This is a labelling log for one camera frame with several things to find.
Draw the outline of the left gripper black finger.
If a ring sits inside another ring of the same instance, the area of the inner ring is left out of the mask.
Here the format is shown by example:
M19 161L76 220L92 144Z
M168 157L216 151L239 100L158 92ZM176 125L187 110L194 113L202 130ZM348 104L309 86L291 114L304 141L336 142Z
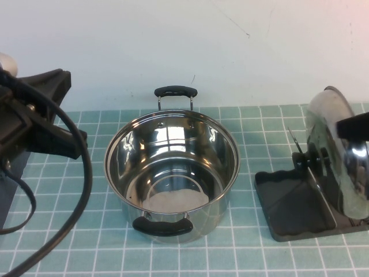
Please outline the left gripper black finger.
M33 126L28 151L72 159L79 158L82 152L75 135L48 122Z
M17 98L17 100L24 105L32 104L36 108L36 114L42 120L53 124L56 112L50 109L49 105L44 102L40 102L37 98L25 94L23 90L25 88L24 84L37 90L59 107L71 88L71 73L67 70L55 69L29 77L16 77L15 79L17 82L16 95L23 96L22 99Z

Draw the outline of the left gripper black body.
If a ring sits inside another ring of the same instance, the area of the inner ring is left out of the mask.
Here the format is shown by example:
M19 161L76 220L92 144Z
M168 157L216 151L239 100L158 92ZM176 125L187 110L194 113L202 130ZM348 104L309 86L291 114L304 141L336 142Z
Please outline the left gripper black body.
M1 153L20 154L31 151L31 130L29 117L35 106L18 100L9 88L1 86Z

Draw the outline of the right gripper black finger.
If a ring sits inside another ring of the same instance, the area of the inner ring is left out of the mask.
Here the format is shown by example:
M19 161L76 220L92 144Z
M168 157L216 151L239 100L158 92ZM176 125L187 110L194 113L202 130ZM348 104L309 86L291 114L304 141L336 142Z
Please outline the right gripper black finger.
M337 135L341 139L368 141L368 112L342 119L336 123Z

